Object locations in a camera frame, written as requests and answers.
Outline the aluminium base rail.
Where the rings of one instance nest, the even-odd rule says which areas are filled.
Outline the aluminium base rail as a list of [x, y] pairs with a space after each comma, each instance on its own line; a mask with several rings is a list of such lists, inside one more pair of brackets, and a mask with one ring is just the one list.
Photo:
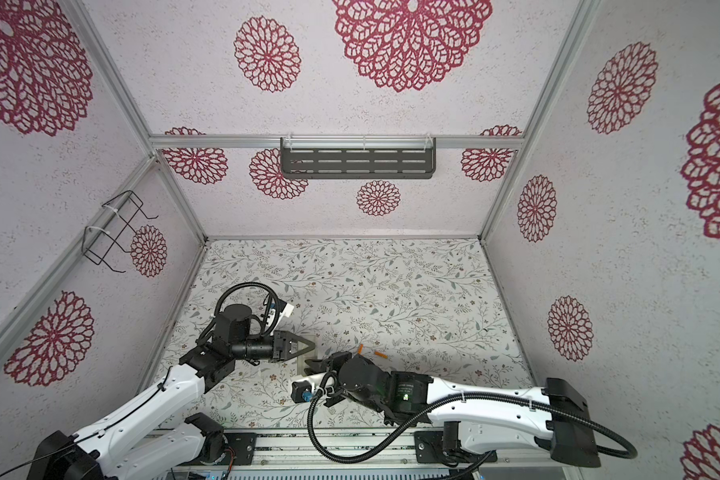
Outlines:
[[[300, 429], [228, 429], [231, 448], [238, 460], [247, 465], [234, 464], [232, 471], [259, 472], [264, 470], [349, 470], [403, 469], [419, 471], [443, 468], [445, 460], [452, 464], [455, 457], [447, 457], [439, 429], [413, 428], [393, 440], [381, 453], [356, 464], [340, 464], [322, 456], [312, 445], [305, 428]], [[317, 429], [318, 441], [331, 453], [357, 456], [380, 444], [392, 432], [391, 428], [328, 428]], [[495, 468], [562, 468], [549, 454], [541, 450], [497, 450], [483, 469]]]

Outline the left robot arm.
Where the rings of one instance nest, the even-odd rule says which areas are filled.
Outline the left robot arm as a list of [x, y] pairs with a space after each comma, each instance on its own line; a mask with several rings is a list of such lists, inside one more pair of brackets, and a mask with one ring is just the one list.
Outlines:
[[221, 383], [237, 362], [285, 362], [314, 351], [313, 341], [267, 324], [291, 305], [277, 303], [264, 320], [246, 305], [217, 312], [193, 349], [154, 385], [100, 420], [66, 435], [56, 431], [38, 446], [30, 479], [150, 479], [192, 460], [213, 463], [224, 454], [224, 429], [205, 414], [157, 439], [145, 438]]

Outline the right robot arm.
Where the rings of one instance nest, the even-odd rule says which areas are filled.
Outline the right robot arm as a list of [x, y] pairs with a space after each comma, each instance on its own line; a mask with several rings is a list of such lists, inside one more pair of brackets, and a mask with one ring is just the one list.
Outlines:
[[310, 360], [291, 383], [291, 399], [308, 403], [320, 387], [326, 405], [348, 400], [382, 415], [390, 426], [431, 425], [442, 432], [443, 451], [466, 456], [495, 450], [538, 448], [576, 467], [601, 465], [585, 398], [567, 381], [542, 387], [494, 389], [425, 374], [384, 371], [351, 352]]

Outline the white remote control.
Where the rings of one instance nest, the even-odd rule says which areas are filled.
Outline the white remote control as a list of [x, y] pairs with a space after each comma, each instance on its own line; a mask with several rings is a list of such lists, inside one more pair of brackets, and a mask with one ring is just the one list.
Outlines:
[[317, 359], [317, 350], [315, 348], [300, 354], [297, 357], [297, 376], [298, 377], [309, 377], [315, 374], [315, 370], [312, 366], [314, 361]]

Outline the dark grey wall shelf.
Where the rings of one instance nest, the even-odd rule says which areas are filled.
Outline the dark grey wall shelf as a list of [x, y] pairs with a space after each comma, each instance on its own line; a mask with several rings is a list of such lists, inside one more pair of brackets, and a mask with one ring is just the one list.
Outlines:
[[418, 145], [370, 146], [280, 140], [280, 169], [289, 180], [427, 180], [437, 166], [437, 143], [426, 138]]

